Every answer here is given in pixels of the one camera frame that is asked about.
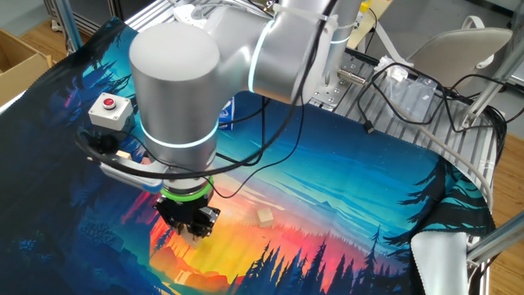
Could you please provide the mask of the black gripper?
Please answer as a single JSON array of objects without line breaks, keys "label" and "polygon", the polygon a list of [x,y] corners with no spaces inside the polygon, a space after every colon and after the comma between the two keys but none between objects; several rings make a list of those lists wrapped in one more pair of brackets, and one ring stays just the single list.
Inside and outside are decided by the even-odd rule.
[{"label": "black gripper", "polygon": [[183,232],[185,225],[191,225],[194,236],[205,238],[211,235],[220,214],[220,209],[209,208],[208,203],[204,197],[189,202],[176,202],[160,197],[156,201],[156,210],[177,235]]}]

